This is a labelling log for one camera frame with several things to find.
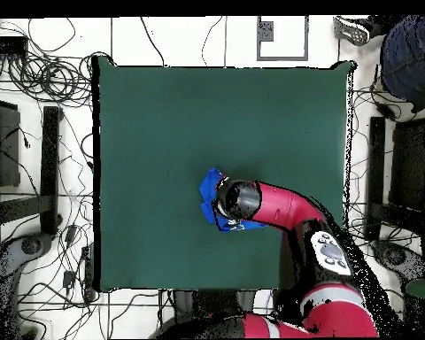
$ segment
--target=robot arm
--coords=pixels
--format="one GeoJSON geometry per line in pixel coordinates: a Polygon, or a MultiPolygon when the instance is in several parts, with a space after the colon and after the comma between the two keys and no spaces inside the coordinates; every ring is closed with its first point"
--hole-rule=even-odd
{"type": "MultiPolygon", "coordinates": [[[[263,182],[232,181],[226,177],[218,183],[214,209],[230,219],[254,220],[282,231],[295,260],[293,289],[302,323],[310,333],[377,336],[343,247],[323,214],[307,198],[263,182]]],[[[262,319],[244,319],[246,337],[261,337],[257,332],[271,333],[269,326],[261,330],[267,323],[262,319]]],[[[289,335],[284,326],[278,330],[277,335],[282,331],[289,335]]]]}

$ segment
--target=blue bag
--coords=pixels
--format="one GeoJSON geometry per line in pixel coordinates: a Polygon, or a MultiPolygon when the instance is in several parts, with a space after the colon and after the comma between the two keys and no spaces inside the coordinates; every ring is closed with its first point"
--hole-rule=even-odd
{"type": "Polygon", "coordinates": [[[221,232],[266,227],[266,224],[255,223],[247,220],[230,220],[229,218],[225,218],[214,213],[213,201],[216,198],[216,185],[221,178],[222,173],[220,170],[212,168],[208,171],[206,177],[200,184],[200,194],[204,200],[200,207],[208,223],[216,224],[221,232]]]}

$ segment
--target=black stand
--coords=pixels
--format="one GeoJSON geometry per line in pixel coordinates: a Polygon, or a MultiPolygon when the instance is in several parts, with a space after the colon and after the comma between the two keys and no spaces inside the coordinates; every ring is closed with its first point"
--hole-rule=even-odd
{"type": "Polygon", "coordinates": [[[58,216],[58,134],[63,118],[58,107],[44,107],[41,195],[0,202],[0,225],[40,213],[41,232],[0,244],[0,339],[22,338],[18,324],[18,286],[25,265],[50,250],[58,216]]]}

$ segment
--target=cable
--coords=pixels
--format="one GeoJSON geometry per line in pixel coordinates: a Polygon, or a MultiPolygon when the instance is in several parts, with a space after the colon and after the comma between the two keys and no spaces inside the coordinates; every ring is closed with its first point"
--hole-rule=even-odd
{"type": "Polygon", "coordinates": [[[89,154],[87,154],[86,152],[85,152],[85,150],[83,149],[83,143],[85,142],[85,140],[88,138],[88,137],[90,137],[91,135],[93,135],[93,133],[90,133],[89,135],[85,135],[83,138],[82,138],[82,140],[81,140],[81,153],[83,154],[83,155],[85,155],[87,158],[93,158],[91,155],[89,155],[89,154]]]}
{"type": "Polygon", "coordinates": [[[59,47],[57,47],[55,50],[43,50],[43,49],[41,49],[35,42],[33,42],[33,37],[32,37],[32,35],[31,35],[31,32],[30,32],[30,24],[31,24],[31,22],[32,22],[32,20],[33,19],[29,19],[28,20],[28,38],[29,38],[29,40],[31,41],[31,43],[41,52],[41,53],[45,53],[45,52],[57,52],[58,50],[61,50],[63,47],[65,47],[68,43],[70,43],[73,39],[74,39],[74,37],[75,37],[75,27],[74,27],[74,25],[73,25],[73,22],[71,22],[71,20],[69,19],[69,18],[67,18],[66,17],[66,19],[67,19],[67,21],[69,22],[69,24],[71,25],[71,27],[73,28],[73,35],[66,41],[66,42],[64,42],[61,46],[59,46],[59,47]]]}
{"type": "Polygon", "coordinates": [[[129,301],[129,304],[127,304],[127,307],[126,307],[126,309],[123,311],[123,313],[121,313],[120,315],[117,315],[115,318],[113,318],[113,319],[112,319],[112,322],[111,322],[111,331],[110,331],[109,339],[112,339],[112,335],[113,335],[113,323],[114,323],[117,319],[119,319],[120,317],[122,317],[124,314],[126,314],[126,312],[127,312],[127,311],[129,310],[129,308],[132,306],[132,303],[134,302],[134,300],[135,300],[136,298],[141,298],[141,297],[145,297],[145,298],[154,298],[154,297],[156,297],[156,296],[158,296],[158,293],[155,293],[155,294],[152,294],[152,295],[146,295],[146,294],[143,294],[143,293],[138,293],[138,294],[134,295],[134,296],[131,298],[131,300],[129,301]]]}
{"type": "Polygon", "coordinates": [[[219,23],[219,22],[221,22],[222,21],[222,19],[223,19],[223,16],[220,16],[220,18],[219,18],[219,20],[214,24],[214,25],[212,25],[211,26],[211,28],[209,29],[209,31],[208,31],[208,34],[206,35],[206,38],[205,38],[205,42],[203,43],[203,47],[202,47],[202,59],[203,59],[203,62],[205,63],[205,66],[208,66],[207,64],[206,64],[206,61],[205,61],[205,58],[204,58],[204,56],[203,56],[203,52],[204,52],[204,50],[205,50],[205,46],[206,46],[206,42],[208,41],[208,38],[209,38],[209,34],[211,33],[211,31],[214,29],[214,27],[219,23]]]}
{"type": "Polygon", "coordinates": [[[142,22],[143,28],[145,29],[146,36],[148,36],[148,39],[150,40],[151,45],[153,46],[154,50],[159,54],[160,59],[162,60],[162,66],[165,66],[164,57],[160,53],[160,50],[158,50],[158,47],[154,44],[152,41],[152,38],[150,37],[150,33],[148,32],[148,29],[146,28],[145,21],[143,20],[143,17],[140,18],[140,21],[142,22]]]}

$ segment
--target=black cable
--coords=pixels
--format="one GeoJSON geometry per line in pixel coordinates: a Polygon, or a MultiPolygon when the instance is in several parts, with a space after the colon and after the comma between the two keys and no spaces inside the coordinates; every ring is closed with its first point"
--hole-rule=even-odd
{"type": "Polygon", "coordinates": [[[220,18],[219,18],[219,20],[214,24],[214,25],[212,25],[211,26],[211,28],[209,29],[209,31],[208,31],[208,34],[206,35],[206,38],[205,38],[205,41],[204,41],[204,43],[203,43],[203,47],[202,47],[202,59],[203,59],[203,62],[205,63],[205,66],[208,66],[207,64],[206,64],[206,61],[205,61],[205,58],[204,58],[204,55],[203,55],[203,53],[204,53],[204,50],[205,50],[205,46],[206,46],[206,42],[208,41],[208,38],[209,38],[209,34],[211,33],[211,31],[214,29],[214,27],[219,23],[219,22],[221,22],[222,21],[222,19],[223,19],[223,16],[220,16],[220,18]]]}
{"type": "Polygon", "coordinates": [[[120,315],[117,315],[115,318],[113,318],[113,319],[112,319],[112,322],[111,322],[111,331],[110,331],[109,339],[112,339],[112,335],[113,335],[113,323],[114,323],[117,319],[119,319],[120,317],[122,317],[124,314],[126,314],[126,312],[127,312],[127,311],[129,310],[129,308],[132,306],[132,303],[134,302],[134,300],[135,300],[136,298],[142,298],[142,297],[145,297],[145,298],[154,298],[154,297],[156,297],[156,296],[158,296],[158,293],[155,293],[155,294],[152,294],[152,295],[146,295],[146,294],[144,294],[144,293],[138,293],[138,294],[134,295],[134,296],[131,298],[131,300],[129,301],[129,304],[127,304],[126,309],[124,310],[124,312],[123,312],[123,313],[121,313],[120,315]]]}
{"type": "Polygon", "coordinates": [[[31,22],[32,22],[32,20],[33,19],[29,19],[28,20],[28,26],[27,26],[27,28],[28,28],[28,39],[31,41],[31,43],[41,52],[41,53],[45,53],[45,52],[57,52],[58,50],[61,50],[63,47],[65,47],[68,43],[70,43],[73,39],[74,39],[74,37],[75,37],[75,27],[74,27],[74,25],[73,25],[73,22],[71,22],[71,20],[69,19],[69,18],[67,18],[66,17],[66,19],[67,19],[67,21],[69,22],[69,24],[71,25],[71,27],[73,28],[73,35],[66,41],[66,42],[64,42],[61,46],[59,46],[59,47],[57,47],[55,50],[43,50],[43,49],[41,49],[35,42],[33,42],[33,37],[32,37],[32,35],[31,35],[31,32],[30,32],[30,24],[31,24],[31,22]]]}
{"type": "Polygon", "coordinates": [[[154,50],[159,54],[160,59],[162,60],[162,66],[165,66],[164,57],[160,53],[160,50],[158,50],[158,47],[154,44],[152,41],[152,38],[150,37],[150,33],[148,32],[148,29],[146,28],[145,21],[143,20],[143,17],[140,18],[140,21],[142,22],[143,28],[145,29],[146,36],[148,36],[148,39],[150,40],[151,45],[153,46],[154,50]]]}
{"type": "Polygon", "coordinates": [[[41,339],[40,339],[40,340],[43,340],[43,339],[44,339],[44,337],[45,337],[45,335],[46,335],[46,332],[47,332],[47,326],[46,326],[44,323],[42,323],[42,322],[40,322],[40,321],[35,321],[35,320],[31,320],[31,319],[29,319],[29,318],[26,318],[26,317],[24,317],[22,314],[20,314],[20,312],[18,312],[18,316],[19,316],[22,320],[24,320],[24,321],[28,321],[28,322],[30,322],[30,323],[36,323],[37,325],[42,326],[42,327],[44,328],[44,331],[43,331],[43,333],[42,333],[42,336],[41,336],[41,339]]]}
{"type": "Polygon", "coordinates": [[[79,331],[79,329],[80,328],[82,328],[83,326],[85,326],[86,324],[87,324],[87,322],[89,321],[89,319],[91,318],[91,316],[93,315],[93,312],[96,310],[96,307],[92,310],[92,311],[90,311],[90,312],[86,312],[86,313],[84,313],[74,324],[73,324],[73,326],[71,326],[67,331],[66,331],[66,334],[65,334],[65,336],[63,337],[63,338],[61,338],[61,339],[59,339],[59,340],[66,340],[69,336],[71,336],[71,335],[74,335],[74,332],[73,333],[70,333],[70,331],[77,325],[77,323],[79,323],[79,322],[81,322],[87,315],[88,315],[88,318],[79,326],[79,328],[77,329],[77,331],[76,332],[78,332],[79,331]]]}
{"type": "Polygon", "coordinates": [[[89,155],[89,154],[87,154],[86,152],[85,152],[85,150],[83,149],[83,143],[85,142],[85,140],[88,138],[88,137],[90,137],[91,135],[93,135],[93,133],[90,133],[89,135],[85,135],[84,137],[83,137],[83,139],[81,140],[81,152],[82,152],[82,154],[83,155],[85,155],[87,158],[93,158],[91,155],[89,155]]]}

